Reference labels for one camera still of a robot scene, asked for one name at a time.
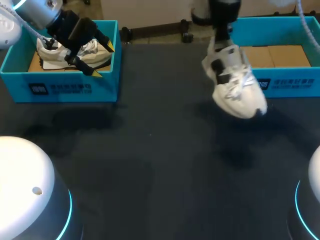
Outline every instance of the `white sneaker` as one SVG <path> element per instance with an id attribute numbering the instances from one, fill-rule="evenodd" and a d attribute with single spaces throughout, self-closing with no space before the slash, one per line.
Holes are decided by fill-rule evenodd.
<path id="1" fill-rule="evenodd" d="M 225 112 L 250 119 L 267 112 L 267 101 L 239 46 L 224 46 L 219 52 L 215 38 L 210 41 L 202 66 L 215 84 L 212 97 Z"/>
<path id="2" fill-rule="evenodd" d="M 65 56 L 70 50 L 57 41 L 54 42 L 52 50 L 48 50 L 38 38 L 36 40 L 36 50 L 41 62 L 43 62 L 41 65 L 44 70 L 76 68 L 75 66 L 69 66 L 65 61 Z M 111 64 L 112 52 L 108 52 L 96 39 L 93 39 L 82 46 L 77 56 L 88 66 L 99 69 Z"/>

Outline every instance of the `wall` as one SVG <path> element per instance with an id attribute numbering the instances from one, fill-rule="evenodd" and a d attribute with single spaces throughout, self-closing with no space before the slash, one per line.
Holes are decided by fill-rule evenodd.
<path id="1" fill-rule="evenodd" d="M 302 0 L 305 12 L 320 12 L 320 0 Z M 118 20 L 119 27 L 142 28 L 190 20 L 192 0 L 101 0 L 105 20 Z M 294 5 L 277 8 L 268 0 L 242 0 L 240 16 L 290 13 Z"/>

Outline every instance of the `blue box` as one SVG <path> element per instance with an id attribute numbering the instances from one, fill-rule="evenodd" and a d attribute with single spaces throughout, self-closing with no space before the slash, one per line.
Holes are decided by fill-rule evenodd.
<path id="1" fill-rule="evenodd" d="M 318 43 L 320 25 L 306 22 Z M 233 24 L 231 37 L 242 47 L 301 45 L 312 67 L 254 68 L 267 98 L 320 97 L 320 54 L 310 42 L 299 17 L 248 17 Z"/>
<path id="2" fill-rule="evenodd" d="M 16 103 L 117 101 L 122 52 L 118 22 L 101 20 L 95 23 L 110 38 L 115 49 L 110 71 L 98 71 L 102 77 L 85 76 L 81 71 L 28 72 L 36 51 L 36 38 L 23 29 L 20 40 L 10 47 L 0 69 L 13 100 Z M 40 33 L 49 37 L 46 30 Z"/>

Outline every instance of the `black table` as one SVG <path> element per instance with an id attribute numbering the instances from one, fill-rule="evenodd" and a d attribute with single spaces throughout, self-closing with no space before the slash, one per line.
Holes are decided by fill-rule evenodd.
<path id="1" fill-rule="evenodd" d="M 128 46 L 117 104 L 14 104 L 1 83 L 0 134 L 48 153 L 84 240 L 289 239 L 287 210 L 320 145 L 320 99 L 228 116 L 211 98 L 206 48 Z"/>

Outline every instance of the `cable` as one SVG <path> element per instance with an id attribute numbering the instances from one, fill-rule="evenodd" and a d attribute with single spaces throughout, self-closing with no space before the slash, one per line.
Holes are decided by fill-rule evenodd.
<path id="1" fill-rule="evenodd" d="M 34 35 L 36 38 L 40 39 L 42 42 L 44 43 L 47 42 L 46 38 L 41 34 L 39 34 L 38 32 L 36 32 L 35 30 L 33 30 L 32 27 L 30 27 L 28 23 L 26 23 L 25 20 L 23 20 L 15 10 L 2 4 L 1 2 L 0 2 L 0 7 L 7 10 L 10 14 L 12 14 L 28 30 L 29 33 Z"/>
<path id="2" fill-rule="evenodd" d="M 303 28 L 304 28 L 306 34 L 308 35 L 310 41 L 312 42 L 312 44 L 315 46 L 315 49 L 318 51 L 318 53 L 320 53 L 320 45 L 317 42 L 317 40 L 315 39 L 314 35 L 312 34 L 312 32 L 306 22 L 306 18 L 305 18 L 304 11 L 302 8 L 301 0 L 296 0 L 296 4 L 298 6 L 298 12 L 299 12 L 299 16 L 300 16 Z"/>

